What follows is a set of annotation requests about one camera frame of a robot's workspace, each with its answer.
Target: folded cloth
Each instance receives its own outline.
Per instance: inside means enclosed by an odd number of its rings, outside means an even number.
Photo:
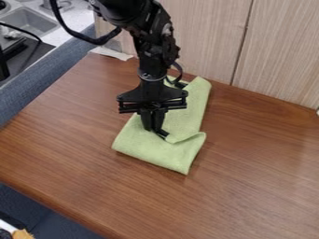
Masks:
[[[169,135],[165,140],[146,131],[140,116],[134,114],[112,149],[187,175],[206,139],[200,127],[211,88],[211,83],[201,77],[184,88],[188,91],[187,109],[171,110],[166,114],[162,129]]]

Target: wall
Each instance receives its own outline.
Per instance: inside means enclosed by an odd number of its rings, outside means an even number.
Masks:
[[[319,1],[255,0],[234,86],[319,106]]]

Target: microfiber cloth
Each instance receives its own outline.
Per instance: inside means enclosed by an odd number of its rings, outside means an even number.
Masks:
[[[141,117],[134,114],[113,143],[112,149],[139,160],[187,175],[206,139],[201,122],[212,85],[196,77],[183,90],[188,91],[187,109],[166,114],[162,129],[165,140],[144,129]]]

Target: wooden table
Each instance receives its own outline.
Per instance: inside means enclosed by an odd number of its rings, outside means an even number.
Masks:
[[[2,130],[0,179],[110,238],[319,238],[313,110],[213,82],[208,138],[182,176],[111,149],[136,67],[78,63]]]

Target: cable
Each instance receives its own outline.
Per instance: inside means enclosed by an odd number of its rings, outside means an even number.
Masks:
[[[107,43],[110,39],[112,39],[113,37],[117,36],[118,34],[120,34],[120,32],[122,31],[122,29],[120,27],[117,27],[116,29],[114,29],[113,31],[111,31],[110,33],[108,33],[107,35],[103,35],[99,38],[90,38],[87,35],[83,35],[81,33],[78,33],[76,31],[73,31],[72,29],[70,29],[64,22],[61,14],[60,14],[60,10],[57,4],[57,0],[49,0],[51,7],[52,7],[52,11],[54,13],[54,16],[56,17],[56,19],[58,20],[59,24],[62,26],[62,28],[64,28],[64,30],[71,36],[76,37],[78,39],[84,40],[86,42],[89,42],[93,45],[104,45],[105,43]]]
[[[12,25],[6,24],[6,23],[4,23],[4,22],[0,22],[0,25],[6,26],[6,27],[8,27],[8,28],[12,28],[12,29],[14,29],[14,30],[17,30],[17,31],[22,32],[22,33],[25,33],[25,34],[27,34],[27,35],[31,35],[31,36],[33,36],[35,39],[37,39],[38,42],[42,42],[42,40],[41,40],[41,38],[40,38],[39,36],[37,36],[37,35],[35,35],[35,34],[33,34],[33,33],[30,33],[30,32],[28,32],[28,31],[26,31],[26,30],[23,30],[23,29],[21,29],[21,28],[19,28],[19,27],[12,26]]]

